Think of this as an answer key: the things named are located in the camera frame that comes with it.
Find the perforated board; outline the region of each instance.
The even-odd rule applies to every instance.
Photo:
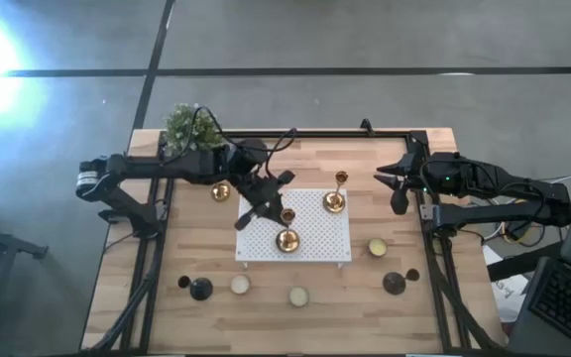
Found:
[[[328,262],[352,261],[349,238],[349,200],[347,191],[345,209],[330,213],[323,207],[323,195],[328,189],[285,189],[282,191],[284,208],[296,214],[290,228],[300,237],[300,246],[292,253],[277,248],[277,234],[284,228],[270,219],[253,217],[242,231],[237,232],[235,260],[239,262]],[[239,216],[250,209],[246,199],[240,197]]]

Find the gray floor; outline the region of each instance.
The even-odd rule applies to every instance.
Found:
[[[146,68],[164,3],[0,1],[9,40],[0,48],[14,49],[13,68]],[[161,60],[472,65],[571,65],[571,0],[178,0]],[[107,229],[100,207],[74,196],[77,163],[126,148],[143,83],[0,79],[0,230],[50,245],[43,262],[20,256],[15,266],[0,306],[1,356],[77,349]],[[532,178],[571,174],[568,74],[158,78],[145,127],[160,128],[178,102],[209,105],[228,128],[355,127],[365,117],[450,126],[470,158]]]

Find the gold candle holder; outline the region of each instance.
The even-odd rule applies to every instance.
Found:
[[[294,221],[296,213],[291,208],[285,208],[282,211],[281,219],[287,224],[287,228],[277,234],[277,248],[284,253],[291,253],[298,249],[300,245],[300,237],[296,232],[289,229],[290,224]]]
[[[210,190],[210,196],[217,202],[223,202],[230,196],[230,187],[226,183],[218,183]]]
[[[330,213],[339,213],[345,208],[345,197],[339,192],[341,186],[347,182],[347,173],[336,173],[336,190],[327,192],[323,196],[323,207]]]

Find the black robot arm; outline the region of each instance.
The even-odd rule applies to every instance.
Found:
[[[420,214],[432,219],[433,229],[439,233],[455,234],[470,223],[526,220],[559,227],[571,223],[571,202],[565,185],[515,177],[498,166],[469,160],[459,153],[435,153],[429,158],[419,153],[405,154],[398,163],[378,171],[391,175],[375,175],[375,178],[394,191],[391,206],[396,214],[406,213],[409,189],[457,197],[489,199],[504,195],[524,200],[486,207],[455,204],[420,207]]]
[[[247,139],[238,145],[222,145],[208,150],[188,150],[183,155],[166,159],[125,157],[115,154],[82,162],[79,166],[76,195],[86,201],[102,201],[112,210],[99,215],[129,219],[138,238],[153,238],[160,232],[159,219],[152,202],[140,203],[119,187],[124,179],[185,179],[192,184],[214,184],[228,180],[246,198],[252,209],[236,223],[244,229],[253,215],[282,222],[279,189],[294,179],[290,171],[278,177],[260,177],[257,166],[268,157],[266,145],[259,139]]]

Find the wooden tabletop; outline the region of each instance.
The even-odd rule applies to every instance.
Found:
[[[449,128],[424,129],[431,152],[456,151]],[[159,130],[136,130],[130,155],[155,153]],[[151,353],[428,353],[441,345],[429,284],[416,205],[407,214],[394,215],[392,192],[373,179],[376,167],[400,159],[406,151],[402,139],[299,139],[274,154],[271,171],[292,170],[294,181],[286,188],[335,187],[334,175],[349,174],[343,186],[349,198],[352,263],[341,270],[322,263],[250,263],[247,271],[235,262],[239,197],[225,202],[210,197],[209,186],[177,180],[171,202],[162,271],[153,321]],[[146,202],[148,180],[127,180],[123,189]],[[107,244],[128,234],[128,224],[113,225]],[[372,238],[387,241],[382,259],[366,252]],[[83,347],[98,341],[123,309],[132,280],[138,242],[125,240],[103,257],[83,337]],[[453,239],[453,256],[463,301],[477,321],[498,343],[504,343],[495,299],[480,242],[470,234]],[[405,274],[414,268],[417,282],[391,296],[382,288],[388,272]],[[230,290],[231,279],[246,274],[251,289],[243,296]],[[214,293],[206,301],[193,300],[177,279],[211,280]],[[309,290],[310,304],[288,304],[293,286]],[[137,315],[132,344],[137,346],[142,320]],[[459,345],[452,309],[447,305],[454,345]]]

